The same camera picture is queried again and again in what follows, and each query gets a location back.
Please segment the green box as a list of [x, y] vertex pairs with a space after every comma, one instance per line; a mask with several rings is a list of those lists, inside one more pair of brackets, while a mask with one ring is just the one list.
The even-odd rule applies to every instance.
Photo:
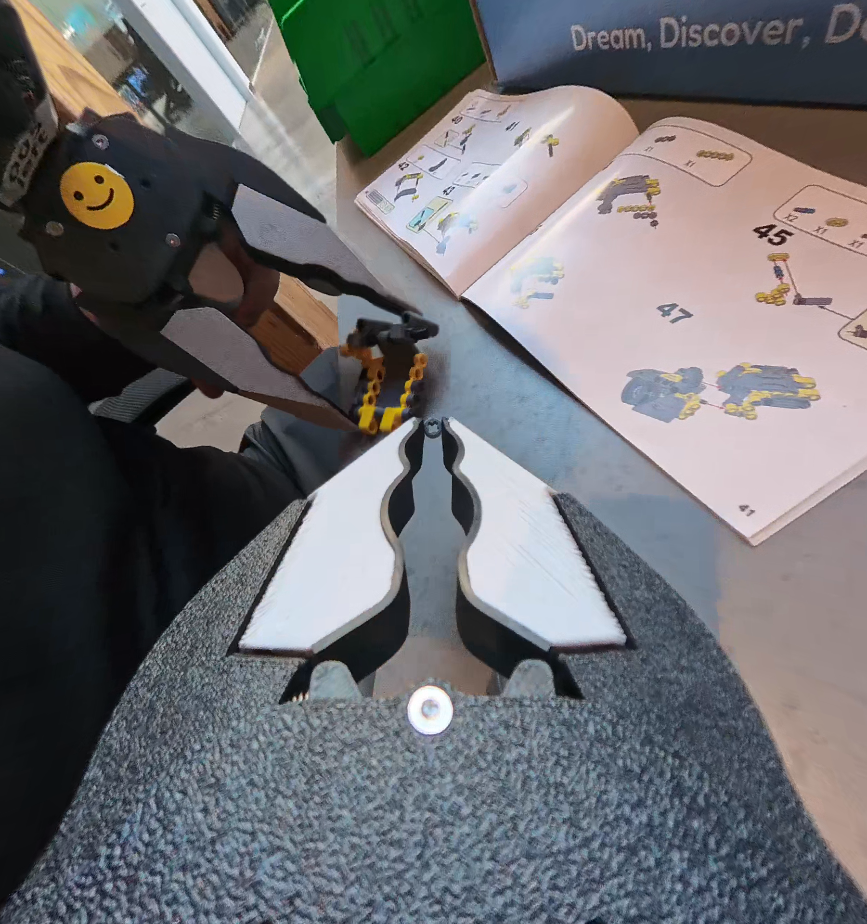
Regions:
[[332, 142], [370, 157], [485, 62], [467, 1], [271, 1]]

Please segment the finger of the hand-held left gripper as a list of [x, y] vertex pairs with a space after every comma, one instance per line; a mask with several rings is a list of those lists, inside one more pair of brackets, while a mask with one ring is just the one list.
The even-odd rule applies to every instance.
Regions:
[[224, 390], [326, 429], [355, 432], [347, 413], [275, 365], [255, 339], [214, 307], [177, 310], [162, 336], [196, 360]]
[[231, 216], [255, 261], [327, 295], [363, 298], [398, 317], [422, 312], [392, 294], [337, 237], [324, 215], [284, 182], [238, 183]]

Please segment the grey desk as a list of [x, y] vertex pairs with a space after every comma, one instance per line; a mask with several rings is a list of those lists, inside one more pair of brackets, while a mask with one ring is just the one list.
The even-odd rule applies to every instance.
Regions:
[[[468, 309], [359, 213], [359, 191], [468, 91], [485, 66], [365, 159], [335, 145], [338, 233], [370, 271], [440, 325], [430, 417], [454, 416], [505, 455], [571, 493], [641, 555], [719, 637], [756, 699], [787, 771], [831, 849], [867, 896], [867, 472], [758, 547], [560, 389], [508, 334]], [[666, 115], [716, 122], [797, 160], [867, 186], [867, 110], [624, 99], [639, 128]], [[464, 538], [451, 478], [427, 446], [416, 512], [402, 533], [411, 622], [378, 671], [374, 696], [430, 678], [484, 694], [494, 674], [455, 627]]]

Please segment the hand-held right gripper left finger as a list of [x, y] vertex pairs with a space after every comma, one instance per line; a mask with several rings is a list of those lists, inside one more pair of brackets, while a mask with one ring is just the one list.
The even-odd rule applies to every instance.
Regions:
[[423, 424], [404, 423], [312, 492], [238, 639], [242, 653], [375, 672], [404, 643], [401, 532], [415, 510]]

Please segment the yellow grey brick frame assembly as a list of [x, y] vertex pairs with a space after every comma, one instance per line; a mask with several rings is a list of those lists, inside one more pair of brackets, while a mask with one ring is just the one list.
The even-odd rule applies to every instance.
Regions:
[[360, 433], [392, 433], [423, 410], [428, 356], [418, 345], [438, 334], [437, 323], [408, 312], [398, 321], [358, 319], [339, 351], [361, 366], [349, 411]]

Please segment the navy cardboard box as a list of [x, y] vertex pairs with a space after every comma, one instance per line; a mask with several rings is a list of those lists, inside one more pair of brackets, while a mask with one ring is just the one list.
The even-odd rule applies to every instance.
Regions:
[[477, 1], [498, 85], [867, 108], [867, 1]]

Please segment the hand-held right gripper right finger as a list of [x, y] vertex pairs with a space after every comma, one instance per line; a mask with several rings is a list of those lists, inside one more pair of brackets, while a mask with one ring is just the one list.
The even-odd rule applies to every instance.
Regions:
[[524, 661], [623, 649], [627, 631], [546, 482], [453, 418], [441, 421], [457, 558], [456, 623], [499, 676]]

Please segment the person's left hand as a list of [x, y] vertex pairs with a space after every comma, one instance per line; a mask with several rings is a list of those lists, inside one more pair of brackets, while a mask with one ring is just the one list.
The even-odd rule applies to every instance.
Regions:
[[233, 307], [233, 321], [248, 332], [275, 304], [281, 275], [257, 263], [248, 254], [231, 227], [225, 227], [218, 242], [203, 248], [188, 274], [194, 294]]

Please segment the white building instruction booklet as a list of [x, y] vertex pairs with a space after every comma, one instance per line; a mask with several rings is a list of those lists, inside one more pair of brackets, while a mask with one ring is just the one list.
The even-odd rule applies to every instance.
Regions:
[[355, 204], [751, 544], [867, 470], [867, 187], [563, 86], [469, 93]]

